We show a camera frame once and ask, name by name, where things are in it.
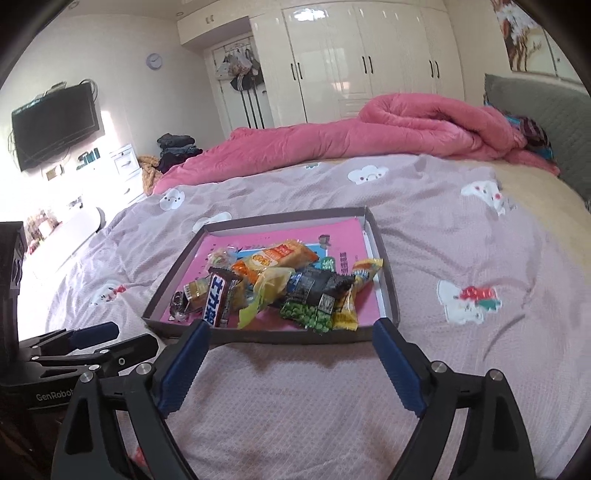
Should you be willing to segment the yellow sausage snack packet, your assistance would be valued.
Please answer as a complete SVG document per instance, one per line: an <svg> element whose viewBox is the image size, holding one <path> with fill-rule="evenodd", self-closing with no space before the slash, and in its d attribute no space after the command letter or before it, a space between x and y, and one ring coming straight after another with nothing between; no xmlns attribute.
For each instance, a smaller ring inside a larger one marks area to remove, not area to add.
<svg viewBox="0 0 591 480"><path fill-rule="evenodd" d="M356 312L356 297L365 289L384 266L381 258L367 258L353 264L351 275L353 285L332 312L332 329L356 331L359 328L359 316Z"/></svg>

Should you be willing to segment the grey padded headboard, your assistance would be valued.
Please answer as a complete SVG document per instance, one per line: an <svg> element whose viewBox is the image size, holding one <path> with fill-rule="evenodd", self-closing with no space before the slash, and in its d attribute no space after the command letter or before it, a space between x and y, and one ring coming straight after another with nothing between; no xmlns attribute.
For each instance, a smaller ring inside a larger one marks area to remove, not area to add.
<svg viewBox="0 0 591 480"><path fill-rule="evenodd" d="M534 120L548 135L560 178L590 202L590 97L560 85L487 74L495 108Z"/></svg>

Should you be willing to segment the small gold wrapped cake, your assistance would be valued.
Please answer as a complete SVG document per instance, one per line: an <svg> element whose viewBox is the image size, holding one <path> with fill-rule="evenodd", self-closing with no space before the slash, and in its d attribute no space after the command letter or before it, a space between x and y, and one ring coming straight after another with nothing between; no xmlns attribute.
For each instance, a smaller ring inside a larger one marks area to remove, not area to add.
<svg viewBox="0 0 591 480"><path fill-rule="evenodd" d="M183 287L183 294L190 310L194 311L204 306L208 288L208 278L194 279Z"/></svg>

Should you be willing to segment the bags hanging on door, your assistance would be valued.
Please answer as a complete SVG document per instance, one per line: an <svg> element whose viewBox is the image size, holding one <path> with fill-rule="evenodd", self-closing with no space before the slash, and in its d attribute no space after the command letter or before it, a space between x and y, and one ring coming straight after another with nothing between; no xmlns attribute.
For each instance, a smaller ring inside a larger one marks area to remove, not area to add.
<svg viewBox="0 0 591 480"><path fill-rule="evenodd" d="M215 70L215 78L229 81L238 92L254 90L264 82L262 65L249 48L226 54Z"/></svg>

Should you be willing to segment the white desk with clutter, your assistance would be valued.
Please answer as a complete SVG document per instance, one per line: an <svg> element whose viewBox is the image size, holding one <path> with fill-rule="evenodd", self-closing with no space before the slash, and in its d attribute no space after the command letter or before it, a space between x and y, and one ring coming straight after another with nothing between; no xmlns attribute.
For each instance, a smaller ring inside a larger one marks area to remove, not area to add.
<svg viewBox="0 0 591 480"><path fill-rule="evenodd" d="M144 198L141 168L132 145L119 147L50 182L45 212L58 225L30 255L30 269L64 265L116 214Z"/></svg>

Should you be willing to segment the pink quilted duvet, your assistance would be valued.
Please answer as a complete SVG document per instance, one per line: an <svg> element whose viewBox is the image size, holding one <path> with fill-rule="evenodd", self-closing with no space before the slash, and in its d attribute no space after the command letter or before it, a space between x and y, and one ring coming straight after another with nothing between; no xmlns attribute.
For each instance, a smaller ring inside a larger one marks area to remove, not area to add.
<svg viewBox="0 0 591 480"><path fill-rule="evenodd" d="M311 160L389 154L502 160L559 174L557 166L526 145L526 137L492 106L436 94L387 94L370 99L355 118L238 128L224 143L171 167L153 191L163 194L181 185L222 182Z"/></svg>

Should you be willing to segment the black wall television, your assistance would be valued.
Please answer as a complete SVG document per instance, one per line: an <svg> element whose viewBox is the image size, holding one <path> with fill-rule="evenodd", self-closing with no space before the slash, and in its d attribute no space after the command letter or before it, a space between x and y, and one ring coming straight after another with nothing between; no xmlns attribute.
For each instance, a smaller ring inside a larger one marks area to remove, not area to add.
<svg viewBox="0 0 591 480"><path fill-rule="evenodd" d="M90 82L50 92L11 114L21 171L33 169L97 132Z"/></svg>

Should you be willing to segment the mauve patterned bed sheet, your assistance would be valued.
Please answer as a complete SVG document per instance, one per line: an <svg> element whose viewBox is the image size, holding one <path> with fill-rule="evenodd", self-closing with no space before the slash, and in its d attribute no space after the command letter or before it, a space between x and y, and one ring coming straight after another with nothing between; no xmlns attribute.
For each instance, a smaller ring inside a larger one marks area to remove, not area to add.
<svg viewBox="0 0 591 480"><path fill-rule="evenodd" d="M502 370L537 473L558 477L590 426L590 216L535 168L398 155L180 186L77 255L46 326L142 334L198 224L359 206L382 234L405 338L459 372ZM202 479L384 479L415 423L368 343L217 347L168 418Z"/></svg>

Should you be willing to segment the green clear bun packet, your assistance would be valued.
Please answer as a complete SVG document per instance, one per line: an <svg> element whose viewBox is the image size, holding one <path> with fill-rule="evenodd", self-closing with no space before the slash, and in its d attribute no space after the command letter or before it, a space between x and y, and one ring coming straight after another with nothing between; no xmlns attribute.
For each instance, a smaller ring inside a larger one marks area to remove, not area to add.
<svg viewBox="0 0 591 480"><path fill-rule="evenodd" d="M291 267L270 267L260 273L253 286L252 302L238 313L238 329L245 329L260 311L283 298L287 283L295 273Z"/></svg>

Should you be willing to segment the pile of dark clothes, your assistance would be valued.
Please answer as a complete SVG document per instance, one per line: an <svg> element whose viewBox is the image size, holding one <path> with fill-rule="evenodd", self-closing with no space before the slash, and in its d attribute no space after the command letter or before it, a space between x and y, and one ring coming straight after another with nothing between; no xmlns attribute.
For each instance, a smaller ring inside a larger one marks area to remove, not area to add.
<svg viewBox="0 0 591 480"><path fill-rule="evenodd" d="M160 148L160 160L157 170L165 174L173 166L184 163L188 158L198 156L204 152L195 145L195 140L189 135L174 135L166 133L157 139Z"/></svg>

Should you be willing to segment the purple wall clock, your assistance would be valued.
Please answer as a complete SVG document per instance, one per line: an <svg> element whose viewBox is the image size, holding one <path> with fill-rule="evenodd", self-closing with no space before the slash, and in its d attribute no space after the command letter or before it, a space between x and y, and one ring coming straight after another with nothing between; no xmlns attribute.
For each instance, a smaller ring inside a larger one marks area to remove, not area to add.
<svg viewBox="0 0 591 480"><path fill-rule="evenodd" d="M150 53L146 57L145 63L146 63L146 66L152 71L159 70L163 65L162 58L157 53Z"/></svg>

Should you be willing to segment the round pink candy packet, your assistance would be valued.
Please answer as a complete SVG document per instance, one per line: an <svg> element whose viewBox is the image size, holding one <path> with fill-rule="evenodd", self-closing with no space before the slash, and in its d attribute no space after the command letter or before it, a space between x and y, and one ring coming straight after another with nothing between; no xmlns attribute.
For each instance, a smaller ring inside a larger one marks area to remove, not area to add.
<svg viewBox="0 0 591 480"><path fill-rule="evenodd" d="M206 257L206 269L221 268L229 270L238 261L239 250L233 246L219 247Z"/></svg>

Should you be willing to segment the brown chocolate bar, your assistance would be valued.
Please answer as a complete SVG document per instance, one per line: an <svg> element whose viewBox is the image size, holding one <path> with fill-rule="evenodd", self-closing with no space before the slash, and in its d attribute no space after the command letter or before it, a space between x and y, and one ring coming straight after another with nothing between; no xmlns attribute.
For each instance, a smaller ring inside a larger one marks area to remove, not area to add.
<svg viewBox="0 0 591 480"><path fill-rule="evenodd" d="M226 328L230 315L246 305L245 280L235 272L211 267L204 305L204 322Z"/></svg>

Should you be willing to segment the orange cracker packet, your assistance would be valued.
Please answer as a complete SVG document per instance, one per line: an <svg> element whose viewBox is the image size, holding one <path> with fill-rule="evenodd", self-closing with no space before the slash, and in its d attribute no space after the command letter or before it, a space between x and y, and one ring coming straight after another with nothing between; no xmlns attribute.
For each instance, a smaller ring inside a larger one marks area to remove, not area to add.
<svg viewBox="0 0 591 480"><path fill-rule="evenodd" d="M288 239L238 259L230 269L254 283L260 273L271 267L297 270L317 262L319 258L318 254L301 241Z"/></svg>

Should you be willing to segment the black and green snack packet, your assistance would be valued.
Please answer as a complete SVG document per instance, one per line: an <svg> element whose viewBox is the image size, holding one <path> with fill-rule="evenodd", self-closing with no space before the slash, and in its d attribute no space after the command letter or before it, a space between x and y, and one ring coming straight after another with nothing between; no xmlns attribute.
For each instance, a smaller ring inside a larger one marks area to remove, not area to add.
<svg viewBox="0 0 591 480"><path fill-rule="evenodd" d="M281 300L280 317L307 330L332 330L335 306L353 286L355 277L331 270L305 267L290 276Z"/></svg>

